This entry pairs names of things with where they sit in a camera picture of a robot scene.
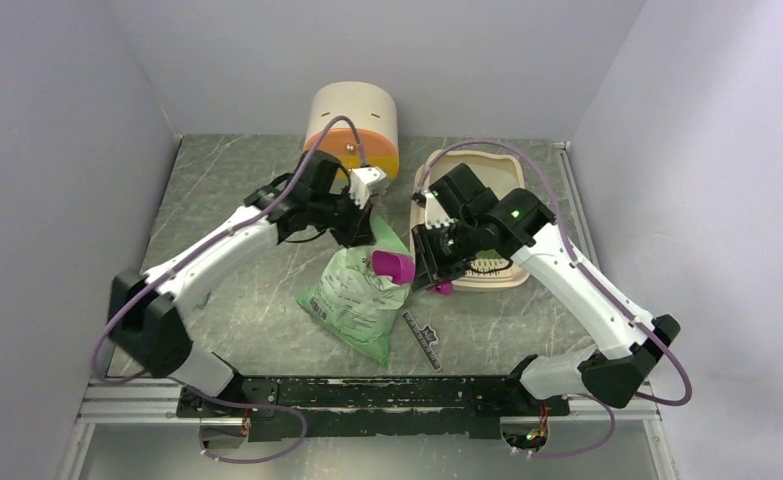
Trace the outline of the magenta plastic scoop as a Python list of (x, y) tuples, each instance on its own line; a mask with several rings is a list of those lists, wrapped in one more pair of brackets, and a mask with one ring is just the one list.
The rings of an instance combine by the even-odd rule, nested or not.
[(371, 253), (370, 264), (375, 275), (387, 277), (394, 285), (408, 285), (412, 291), (431, 291), (444, 296), (454, 292), (452, 282), (431, 283), (425, 274), (418, 274), (409, 255), (377, 249)]

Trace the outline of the green litter bag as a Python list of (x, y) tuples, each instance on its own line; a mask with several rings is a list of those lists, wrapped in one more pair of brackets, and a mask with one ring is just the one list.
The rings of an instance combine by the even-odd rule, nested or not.
[(407, 256), (409, 251), (383, 218), (372, 217), (370, 228), (374, 244), (338, 249), (320, 279), (295, 301), (316, 323), (386, 367), (390, 334), (409, 288), (376, 274), (371, 256), (376, 251)]

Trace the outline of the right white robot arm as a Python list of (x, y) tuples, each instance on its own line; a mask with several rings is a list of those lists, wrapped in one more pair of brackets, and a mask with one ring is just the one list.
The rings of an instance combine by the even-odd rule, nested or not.
[(580, 322), (592, 346), (556, 356), (531, 355), (508, 379), (509, 406), (532, 413), (544, 400), (589, 394), (623, 408), (679, 335), (669, 315), (655, 316), (627, 299), (562, 232), (531, 191), (503, 197), (465, 164), (412, 196), (426, 220), (411, 230), (415, 290), (443, 290), (465, 275), (481, 252), (495, 252), (538, 280)]

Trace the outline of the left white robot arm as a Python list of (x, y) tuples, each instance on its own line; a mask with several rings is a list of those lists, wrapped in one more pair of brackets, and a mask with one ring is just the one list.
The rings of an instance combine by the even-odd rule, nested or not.
[(154, 378), (170, 378), (203, 394), (216, 414), (245, 402), (244, 378), (196, 344), (184, 318), (244, 263), (308, 228), (342, 247), (373, 243), (372, 199), (390, 183), (378, 167), (346, 169), (333, 155), (306, 152), (293, 172), (251, 193), (217, 229), (144, 273), (112, 281), (108, 338)]

